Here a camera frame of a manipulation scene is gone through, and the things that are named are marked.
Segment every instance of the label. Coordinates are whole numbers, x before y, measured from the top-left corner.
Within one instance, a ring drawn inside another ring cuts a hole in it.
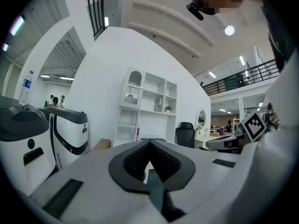
[[[30,85],[31,85],[31,81],[25,79],[24,80],[24,83],[23,83],[23,86],[27,87],[27,88],[30,88]]]

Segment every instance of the metal railing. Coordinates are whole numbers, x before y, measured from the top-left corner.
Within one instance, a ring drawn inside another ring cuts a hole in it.
[[[270,60],[250,69],[228,76],[219,81],[203,86],[207,95],[214,95],[230,91],[260,81],[272,79],[279,76],[275,60]]]
[[[93,37],[96,40],[96,38],[105,30],[104,0],[93,0],[92,4],[90,3],[90,0],[87,0],[87,2],[90,22],[93,27]]]

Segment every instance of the plastic bottle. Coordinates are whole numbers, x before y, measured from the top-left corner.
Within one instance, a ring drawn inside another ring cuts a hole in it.
[[[32,78],[33,78],[33,71],[30,71],[30,73],[27,74],[23,83],[23,87],[19,99],[20,105],[25,105],[27,103],[27,97],[31,86]]]

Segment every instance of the black office chair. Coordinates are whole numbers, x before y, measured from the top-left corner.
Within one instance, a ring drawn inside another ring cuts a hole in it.
[[[178,145],[194,148],[195,130],[193,129],[193,124],[181,122],[181,127],[176,128],[176,136]]]

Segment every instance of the black button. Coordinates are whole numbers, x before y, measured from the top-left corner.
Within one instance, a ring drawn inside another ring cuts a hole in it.
[[[35,146],[34,140],[33,139],[29,139],[27,145],[28,145],[28,148],[33,149],[34,146]]]

